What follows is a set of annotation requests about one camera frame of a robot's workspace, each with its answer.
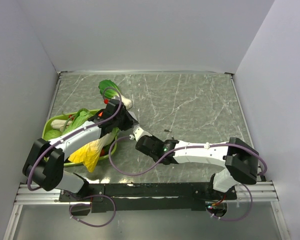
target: green basket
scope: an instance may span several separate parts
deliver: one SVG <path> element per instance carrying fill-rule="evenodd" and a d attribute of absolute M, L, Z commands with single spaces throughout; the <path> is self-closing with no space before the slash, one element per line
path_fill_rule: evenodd
<path fill-rule="evenodd" d="M 96 114 L 99 110 L 98 109 L 94 109 L 94 110 L 89 110 L 92 114 Z M 52 118 L 50 118 L 44 125 L 43 128 L 43 132 L 42 132 L 42 137 L 44 137 L 44 135 L 46 134 L 47 131 L 52 130 L 53 128 L 51 127 L 51 123 L 53 120 L 67 120 L 69 118 L 69 115 L 75 115 L 77 112 L 71 112 L 65 115 L 59 115 L 59 116 L 54 116 Z M 112 149 L 111 154 L 114 154 L 115 151 L 117 149 L 117 143 L 114 145 L 114 148 Z M 108 159 L 109 155 L 104 155 L 99 157 L 98 161 L 100 160 L 104 160 L 104 159 Z M 69 166 L 74 166 L 74 165 L 79 165 L 79 164 L 83 164 L 82 162 L 80 163 L 73 163 L 73 162 L 66 162 L 64 163 L 65 167 L 69 167 Z"/>

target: white wall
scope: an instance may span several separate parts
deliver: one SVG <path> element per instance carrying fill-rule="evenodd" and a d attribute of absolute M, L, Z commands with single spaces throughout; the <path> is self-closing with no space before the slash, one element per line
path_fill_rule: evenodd
<path fill-rule="evenodd" d="M 58 71 L 234 73 L 274 0 L 18 0 Z"/>
<path fill-rule="evenodd" d="M 0 0 L 0 239 L 22 167 L 46 121 L 57 74 L 15 0 Z"/>
<path fill-rule="evenodd" d="M 300 239 L 300 0 L 276 0 L 234 75 L 292 239 Z"/>

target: gray marble tabletop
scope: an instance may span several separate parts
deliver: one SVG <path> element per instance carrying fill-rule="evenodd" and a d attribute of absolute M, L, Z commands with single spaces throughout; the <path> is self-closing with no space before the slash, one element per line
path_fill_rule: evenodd
<path fill-rule="evenodd" d="M 219 143 L 238 137 L 250 144 L 231 76 L 228 74 L 64 74 L 53 104 L 51 117 L 81 108 L 104 108 L 99 82 L 110 79 L 131 99 L 140 126 L 161 140 L 192 143 Z M 135 149 L 135 141 L 120 142 L 114 163 L 125 172 L 138 173 L 151 167 L 153 160 Z M 83 165 L 66 167 L 90 183 L 208 182 L 222 167 L 201 164 L 159 164 L 141 176 L 117 172 L 108 160 L 100 160 L 94 172 Z"/>

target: gray floor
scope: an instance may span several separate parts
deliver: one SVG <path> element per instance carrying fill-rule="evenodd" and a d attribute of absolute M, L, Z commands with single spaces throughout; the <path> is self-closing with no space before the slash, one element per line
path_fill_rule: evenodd
<path fill-rule="evenodd" d="M 226 74 L 117 74 L 61 76 L 51 116 L 80 108 L 103 108 L 98 84 L 111 79 L 123 95 L 134 102 L 141 126 L 158 138 L 197 143 L 218 143 L 238 137 L 250 144 L 248 132 L 229 75 Z M 115 154 L 115 164 L 137 173 L 153 161 L 123 142 Z M 92 183 L 192 182 L 209 181 L 220 167 L 206 164 L 159 165 L 148 174 L 126 177 L 107 160 L 98 162 L 93 173 L 84 166 L 67 168 Z M 244 214 L 248 203 L 229 204 L 227 218 Z M 90 214 L 88 222 L 106 222 L 111 212 Z M 190 210 L 119 211 L 105 227 L 91 228 L 69 220 L 67 206 L 24 206 L 15 240 L 102 239 L 102 240 L 279 240 L 280 234 L 269 202 L 253 203 L 251 214 L 240 222 L 211 219 L 207 212 Z"/>

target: marble surface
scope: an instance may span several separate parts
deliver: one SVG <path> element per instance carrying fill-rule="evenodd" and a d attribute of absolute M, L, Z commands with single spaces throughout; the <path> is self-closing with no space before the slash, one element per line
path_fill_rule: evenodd
<path fill-rule="evenodd" d="M 219 143 L 238 137 L 250 144 L 249 135 L 228 74 L 64 74 L 53 104 L 51 117 L 81 108 L 104 108 L 98 84 L 110 79 L 131 99 L 140 126 L 161 140 Z M 125 172 L 138 173 L 153 160 L 135 149 L 135 141 L 118 144 L 114 163 Z M 97 163 L 89 173 L 83 165 L 66 167 L 91 183 L 208 182 L 222 167 L 201 164 L 159 164 L 141 176 L 117 172 L 108 160 Z"/>

